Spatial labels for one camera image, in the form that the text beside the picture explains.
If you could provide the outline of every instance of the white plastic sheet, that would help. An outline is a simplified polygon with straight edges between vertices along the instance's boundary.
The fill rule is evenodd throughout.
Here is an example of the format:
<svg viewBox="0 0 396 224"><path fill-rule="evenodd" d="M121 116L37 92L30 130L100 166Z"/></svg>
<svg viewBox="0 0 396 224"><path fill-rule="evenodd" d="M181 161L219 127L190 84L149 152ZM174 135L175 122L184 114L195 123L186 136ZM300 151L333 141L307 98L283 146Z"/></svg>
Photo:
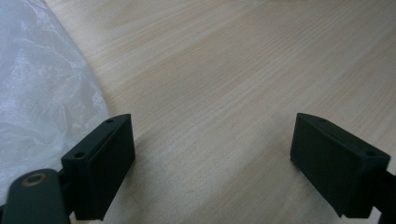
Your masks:
<svg viewBox="0 0 396 224"><path fill-rule="evenodd" d="M62 155L108 118L94 75L40 0L0 1L0 205L20 175Z"/></svg>

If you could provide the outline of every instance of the light wood grain surface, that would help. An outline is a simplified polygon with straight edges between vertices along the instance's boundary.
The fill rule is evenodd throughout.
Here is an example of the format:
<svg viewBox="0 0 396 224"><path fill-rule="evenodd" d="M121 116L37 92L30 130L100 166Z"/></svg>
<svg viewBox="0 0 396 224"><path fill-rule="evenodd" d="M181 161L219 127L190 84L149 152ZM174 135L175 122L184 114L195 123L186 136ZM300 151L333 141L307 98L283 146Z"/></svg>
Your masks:
<svg viewBox="0 0 396 224"><path fill-rule="evenodd" d="M305 112L396 156L396 1L46 2L110 113L132 114L104 223L377 222L339 218L290 142Z"/></svg>

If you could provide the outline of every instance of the plastic bag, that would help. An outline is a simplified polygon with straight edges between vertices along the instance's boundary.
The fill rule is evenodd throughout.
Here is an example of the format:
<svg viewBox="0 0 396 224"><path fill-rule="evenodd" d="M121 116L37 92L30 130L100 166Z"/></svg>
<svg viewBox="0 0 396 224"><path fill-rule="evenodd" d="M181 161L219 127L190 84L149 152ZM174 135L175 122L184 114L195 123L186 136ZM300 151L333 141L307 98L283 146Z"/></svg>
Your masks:
<svg viewBox="0 0 396 224"><path fill-rule="evenodd" d="M108 118L94 75L39 0L0 2L0 205L20 175L62 155Z"/></svg>

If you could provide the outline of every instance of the screw hole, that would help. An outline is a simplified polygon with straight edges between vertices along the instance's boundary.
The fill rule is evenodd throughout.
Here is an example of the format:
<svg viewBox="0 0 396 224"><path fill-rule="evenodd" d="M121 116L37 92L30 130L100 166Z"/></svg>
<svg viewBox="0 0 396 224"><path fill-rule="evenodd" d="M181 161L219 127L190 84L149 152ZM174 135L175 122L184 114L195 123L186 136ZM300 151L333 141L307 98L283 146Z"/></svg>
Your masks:
<svg viewBox="0 0 396 224"><path fill-rule="evenodd" d="M84 152L78 152L78 153L75 154L76 158L81 158L81 157L84 157L84 156L85 156Z"/></svg>
<svg viewBox="0 0 396 224"><path fill-rule="evenodd" d="M34 185L37 185L41 182L44 181L44 179L46 178L45 174L33 174L33 175L29 175L28 177L26 177L23 181L22 184L25 187L32 187Z"/></svg>

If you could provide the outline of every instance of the wooden table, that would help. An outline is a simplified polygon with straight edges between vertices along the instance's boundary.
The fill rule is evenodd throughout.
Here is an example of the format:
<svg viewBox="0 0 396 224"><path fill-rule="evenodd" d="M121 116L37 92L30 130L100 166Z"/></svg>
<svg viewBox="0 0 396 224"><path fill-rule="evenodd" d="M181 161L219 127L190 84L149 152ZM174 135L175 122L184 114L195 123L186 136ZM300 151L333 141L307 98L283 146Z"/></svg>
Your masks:
<svg viewBox="0 0 396 224"><path fill-rule="evenodd" d="M46 2L110 113L132 114L137 158L104 223L378 220L339 218L290 142L305 112L396 156L396 1Z"/></svg>

